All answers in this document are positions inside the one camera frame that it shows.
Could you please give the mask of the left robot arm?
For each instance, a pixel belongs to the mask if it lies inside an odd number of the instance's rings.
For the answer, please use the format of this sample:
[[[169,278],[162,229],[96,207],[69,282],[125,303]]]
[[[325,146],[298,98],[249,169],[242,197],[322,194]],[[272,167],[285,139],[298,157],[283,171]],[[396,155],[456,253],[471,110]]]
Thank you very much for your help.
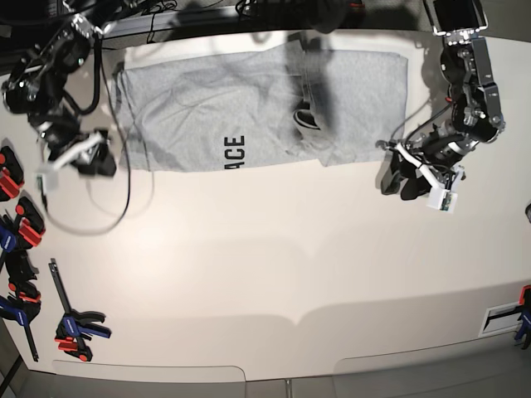
[[[479,1],[425,1],[432,32],[442,41],[440,67],[448,84],[446,106],[428,119],[428,135],[420,129],[382,147],[391,155],[380,182],[385,196],[403,201],[429,196],[433,206],[449,211],[456,202],[456,188],[465,179],[462,159],[480,143],[493,143],[504,131],[505,121],[494,81],[489,49],[482,31],[489,26]]]

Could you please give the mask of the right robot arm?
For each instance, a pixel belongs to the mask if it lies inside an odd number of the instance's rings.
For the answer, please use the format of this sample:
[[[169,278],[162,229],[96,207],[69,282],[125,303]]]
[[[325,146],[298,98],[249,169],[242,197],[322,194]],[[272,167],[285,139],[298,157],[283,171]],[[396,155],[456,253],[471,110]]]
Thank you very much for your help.
[[[116,164],[106,129],[84,132],[82,117],[100,102],[102,38],[111,20],[123,11],[121,1],[66,1],[68,10],[58,31],[43,46],[28,50],[2,84],[2,99],[12,114],[24,114],[49,150],[47,164],[71,165],[85,176],[112,177]],[[88,56],[94,57],[93,95],[80,107],[67,91],[68,77]]]

